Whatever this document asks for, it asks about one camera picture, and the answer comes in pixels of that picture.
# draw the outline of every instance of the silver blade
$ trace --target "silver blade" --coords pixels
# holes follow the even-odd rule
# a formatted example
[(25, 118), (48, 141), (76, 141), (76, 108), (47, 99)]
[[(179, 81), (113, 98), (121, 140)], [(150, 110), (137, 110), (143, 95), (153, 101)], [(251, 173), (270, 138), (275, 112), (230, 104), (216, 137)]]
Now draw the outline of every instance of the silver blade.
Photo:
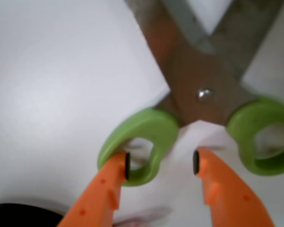
[[(214, 46), (185, 2), (164, 2), (168, 9), (160, 0), (127, 0), (171, 89), (157, 107), (182, 125), (196, 120), (225, 125), (235, 110), (256, 98), (236, 82), (232, 66), (213, 56)], [(212, 93), (204, 99), (200, 90), (206, 89)]]
[(284, 0), (234, 0), (210, 41), (239, 79), (278, 16)]

